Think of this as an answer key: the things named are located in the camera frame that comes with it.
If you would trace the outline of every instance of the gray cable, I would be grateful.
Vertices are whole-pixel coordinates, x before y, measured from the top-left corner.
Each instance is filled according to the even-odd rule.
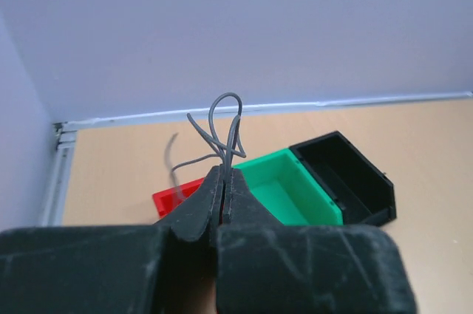
[[[231,121],[230,125],[230,131],[228,132],[228,137],[227,137],[227,143],[223,144],[220,142],[220,139],[218,138],[217,132],[215,131],[215,126],[214,126],[214,111],[217,105],[221,100],[224,98],[235,98],[235,100],[238,103],[238,112],[234,119]],[[177,182],[177,178],[175,175],[175,171],[186,165],[191,165],[194,163],[198,163],[202,160],[208,159],[209,157],[219,157],[222,160],[222,164],[225,170],[225,176],[224,176],[224,182],[227,183],[230,180],[230,175],[231,175],[231,163],[233,161],[233,156],[236,155],[238,157],[246,157],[245,150],[243,149],[242,143],[239,138],[239,123],[242,118],[242,110],[243,110],[243,104],[242,104],[242,99],[235,94],[234,92],[226,92],[225,94],[220,95],[212,104],[210,109],[208,110],[208,125],[210,128],[210,133],[207,133],[200,127],[197,122],[194,120],[194,118],[191,116],[190,113],[187,114],[187,119],[188,121],[192,124],[192,126],[197,130],[197,132],[200,134],[200,136],[206,141],[206,143],[212,148],[212,150],[215,152],[214,154],[208,154],[203,157],[198,157],[197,159],[194,160],[189,160],[181,164],[177,164],[176,166],[172,166],[171,161],[170,161],[170,153],[171,153],[171,147],[172,143],[175,141],[177,137],[177,133],[173,134],[171,139],[168,141],[168,144],[166,146],[165,152],[164,152],[164,159],[165,159],[165,164],[166,167],[169,170],[169,176],[171,178],[171,182],[176,189],[177,195],[181,200],[184,200],[183,193],[179,187],[179,183]]]

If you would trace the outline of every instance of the red box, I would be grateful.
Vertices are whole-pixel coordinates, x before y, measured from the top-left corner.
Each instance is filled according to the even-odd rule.
[[[180,189],[183,192],[184,198],[191,196],[200,187],[200,185],[202,185],[203,180],[204,177],[202,179],[194,180],[181,185]],[[153,194],[153,200],[160,218],[170,214],[178,205],[183,202],[181,199],[177,198],[177,194],[174,192],[174,187]]]

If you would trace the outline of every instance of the white wall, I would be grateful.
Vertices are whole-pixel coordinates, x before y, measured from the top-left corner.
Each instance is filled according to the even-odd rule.
[[[54,120],[473,88],[473,0],[0,0]]]
[[[50,118],[0,13],[0,231],[37,224],[53,149]]]

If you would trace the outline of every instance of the table surface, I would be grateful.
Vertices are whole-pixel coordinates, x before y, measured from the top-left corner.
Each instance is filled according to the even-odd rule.
[[[400,248],[421,312],[473,313],[472,121],[473,100],[451,100],[244,116],[240,134],[252,159],[342,132],[395,185],[398,218],[383,229]],[[222,139],[229,124],[216,120]],[[174,164],[209,153],[187,121],[79,131],[64,224],[156,222],[152,194],[170,187],[163,151],[175,132]],[[218,161],[181,168],[179,182]],[[211,301],[202,307],[214,313]]]

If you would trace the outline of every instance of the green box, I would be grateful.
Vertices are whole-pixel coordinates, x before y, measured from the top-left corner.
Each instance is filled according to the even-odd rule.
[[[251,193],[284,225],[343,225],[340,208],[289,149],[236,165]]]

